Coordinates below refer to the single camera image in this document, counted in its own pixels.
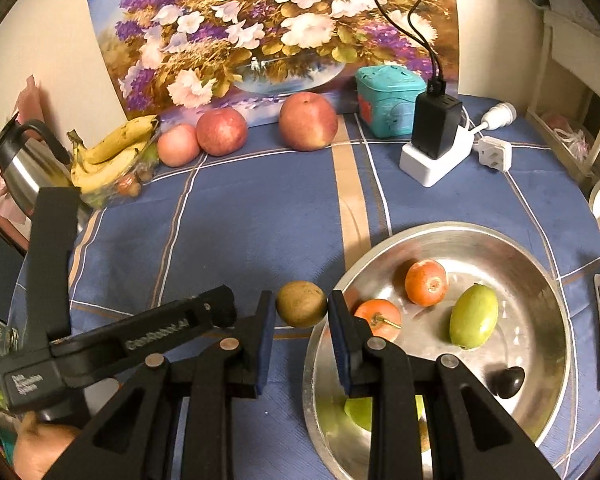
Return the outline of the person's left hand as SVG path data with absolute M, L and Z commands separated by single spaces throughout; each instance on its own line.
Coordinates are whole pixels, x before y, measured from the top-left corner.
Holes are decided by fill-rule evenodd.
M 20 479 L 42 479 L 80 434 L 79 428 L 39 422 L 27 412 L 20 422 L 14 449 L 14 471 Z

